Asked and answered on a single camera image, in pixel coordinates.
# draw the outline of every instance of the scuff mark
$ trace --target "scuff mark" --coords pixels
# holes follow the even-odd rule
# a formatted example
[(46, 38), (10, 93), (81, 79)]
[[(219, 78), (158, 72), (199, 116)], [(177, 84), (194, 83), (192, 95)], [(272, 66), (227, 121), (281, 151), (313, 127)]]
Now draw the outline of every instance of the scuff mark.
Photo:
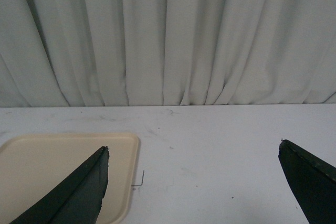
[(190, 169), (186, 168), (186, 167), (181, 167), (182, 170), (182, 176), (185, 177), (190, 177), (190, 178), (195, 178), (197, 177), (197, 173), (191, 171)]
[(146, 127), (146, 130), (148, 131), (148, 133), (151, 133), (154, 136), (159, 136), (158, 134), (156, 134), (152, 129)]
[(2, 137), (3, 135), (7, 134), (8, 132), (7, 131), (1, 131), (0, 132), (0, 137)]
[(179, 114), (178, 112), (174, 112), (171, 109), (166, 109), (168, 111), (168, 115), (174, 116), (175, 114)]
[(107, 118), (105, 116), (100, 115), (97, 118), (94, 118), (94, 117), (70, 118), (70, 119), (64, 120), (64, 122), (69, 122), (69, 121), (94, 122), (94, 121), (101, 121), (101, 120), (109, 121), (109, 122), (115, 122), (116, 121), (116, 119), (110, 119), (110, 118)]
[(174, 178), (173, 178), (173, 183), (166, 186), (166, 191), (168, 191), (169, 188), (172, 187), (173, 185), (175, 185), (175, 179)]

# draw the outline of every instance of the beige tray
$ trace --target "beige tray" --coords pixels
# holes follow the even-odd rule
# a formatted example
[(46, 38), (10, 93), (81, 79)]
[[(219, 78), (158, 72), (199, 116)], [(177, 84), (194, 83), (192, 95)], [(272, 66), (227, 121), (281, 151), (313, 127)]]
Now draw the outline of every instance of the beige tray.
[(118, 223), (130, 199), (139, 139), (131, 133), (38, 134), (0, 148), (0, 224), (8, 224), (50, 192), (98, 148), (110, 152), (109, 183), (97, 224)]

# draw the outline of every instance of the curtain fold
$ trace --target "curtain fold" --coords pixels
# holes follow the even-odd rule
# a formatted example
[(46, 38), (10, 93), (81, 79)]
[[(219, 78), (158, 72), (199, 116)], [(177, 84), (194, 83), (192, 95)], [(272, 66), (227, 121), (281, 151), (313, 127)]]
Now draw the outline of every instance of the curtain fold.
[(336, 102), (336, 0), (0, 0), (0, 106)]

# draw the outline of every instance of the white table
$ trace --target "white table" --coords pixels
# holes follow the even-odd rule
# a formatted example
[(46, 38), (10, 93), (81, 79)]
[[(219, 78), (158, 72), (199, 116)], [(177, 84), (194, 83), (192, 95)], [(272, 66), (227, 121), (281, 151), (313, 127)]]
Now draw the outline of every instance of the white table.
[(278, 161), (287, 138), (336, 165), (336, 104), (2, 108), (0, 145), (26, 133), (133, 132), (122, 223), (308, 223)]

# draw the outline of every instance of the small hook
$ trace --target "small hook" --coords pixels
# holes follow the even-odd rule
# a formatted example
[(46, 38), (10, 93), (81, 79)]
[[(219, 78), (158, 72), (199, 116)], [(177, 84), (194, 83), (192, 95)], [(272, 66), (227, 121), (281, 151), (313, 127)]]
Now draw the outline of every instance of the small hook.
[(142, 172), (141, 185), (131, 185), (131, 186), (142, 186), (143, 185), (143, 176), (145, 175), (145, 170)]

